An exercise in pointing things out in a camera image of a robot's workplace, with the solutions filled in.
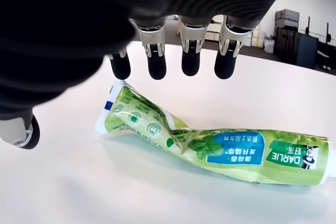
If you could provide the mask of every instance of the darlie logo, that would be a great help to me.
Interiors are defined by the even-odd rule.
[[[291,144],[274,140],[269,148],[271,152],[266,160],[279,165],[302,168],[305,170],[316,169],[319,148],[312,145]]]
[[[147,132],[152,136],[155,136],[158,132],[160,132],[160,130],[161,127],[157,123],[150,123],[147,126]]]
[[[319,154],[318,147],[308,145],[306,154],[304,154],[304,156],[302,157],[303,162],[301,167],[306,170],[315,169],[318,154]]]

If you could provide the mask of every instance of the robotic hand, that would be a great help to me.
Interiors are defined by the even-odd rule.
[[[275,0],[0,0],[0,137],[31,149],[39,141],[33,107],[94,74],[108,55],[115,76],[131,67],[126,45],[140,34],[152,78],[166,73],[166,16],[182,21],[182,70],[200,67],[206,29],[224,15],[215,73],[229,78],[248,33]]]

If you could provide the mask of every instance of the blue label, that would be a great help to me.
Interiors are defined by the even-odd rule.
[[[107,101],[104,109],[110,110],[112,108],[112,105],[113,105],[113,102]]]
[[[215,135],[215,143],[224,151],[220,156],[208,156],[208,163],[225,165],[261,165],[264,138],[258,132],[224,132]]]

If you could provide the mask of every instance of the black cabinet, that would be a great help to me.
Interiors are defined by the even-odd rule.
[[[274,53],[283,62],[314,69],[318,38],[276,28]]]

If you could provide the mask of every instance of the floor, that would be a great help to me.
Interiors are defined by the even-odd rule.
[[[176,19],[168,18],[166,20],[166,25],[165,25],[166,44],[181,45],[181,38],[180,36],[177,35],[177,25],[178,25],[178,20]],[[136,35],[134,40],[140,41],[140,37],[138,34]],[[206,40],[202,48],[218,50],[218,42]],[[282,62],[276,55],[269,54],[265,52],[262,48],[258,48],[258,47],[243,46],[240,49],[239,53],[241,55],[248,55],[252,57]],[[336,76],[336,69],[327,71],[324,69],[320,69],[319,66],[316,65],[315,70],[320,71],[320,72],[329,73],[329,74]]]

